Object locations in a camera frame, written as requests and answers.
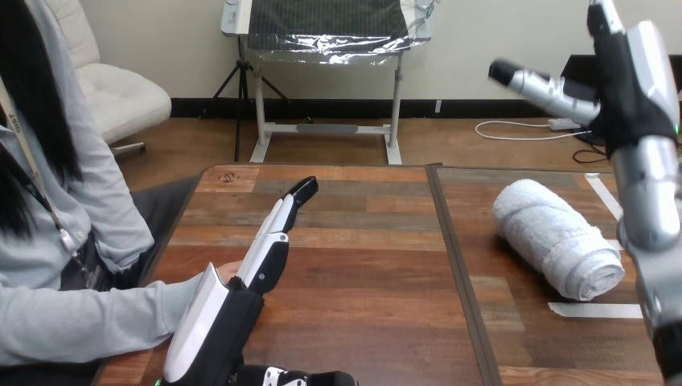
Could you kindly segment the person's hand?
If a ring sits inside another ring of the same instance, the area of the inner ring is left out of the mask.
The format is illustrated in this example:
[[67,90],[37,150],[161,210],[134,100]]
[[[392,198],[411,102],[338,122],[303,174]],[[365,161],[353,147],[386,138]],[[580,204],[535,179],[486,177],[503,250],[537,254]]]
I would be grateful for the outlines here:
[[242,261],[229,262],[217,268],[221,280],[225,283],[235,277],[239,271]]

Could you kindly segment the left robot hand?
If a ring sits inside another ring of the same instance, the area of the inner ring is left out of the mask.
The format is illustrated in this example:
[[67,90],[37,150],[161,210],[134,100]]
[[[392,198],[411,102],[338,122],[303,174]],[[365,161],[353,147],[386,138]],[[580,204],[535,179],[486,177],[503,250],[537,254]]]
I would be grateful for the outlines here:
[[302,205],[318,191],[309,176],[289,189],[261,224],[240,268],[224,281],[209,265],[170,341],[159,385],[354,385],[346,372],[308,373],[249,365],[243,350],[278,283],[289,253],[288,233]]

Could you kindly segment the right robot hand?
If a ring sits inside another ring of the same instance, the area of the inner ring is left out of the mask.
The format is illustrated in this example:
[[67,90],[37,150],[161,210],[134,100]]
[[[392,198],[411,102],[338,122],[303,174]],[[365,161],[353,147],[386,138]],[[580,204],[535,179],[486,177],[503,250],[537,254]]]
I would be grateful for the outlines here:
[[606,153],[660,140],[676,148],[680,102],[672,65],[656,25],[626,29],[612,1],[592,1],[586,25],[594,43],[598,85],[593,100],[569,94],[573,82],[552,78],[508,60],[490,64],[488,76],[555,117],[590,127]]

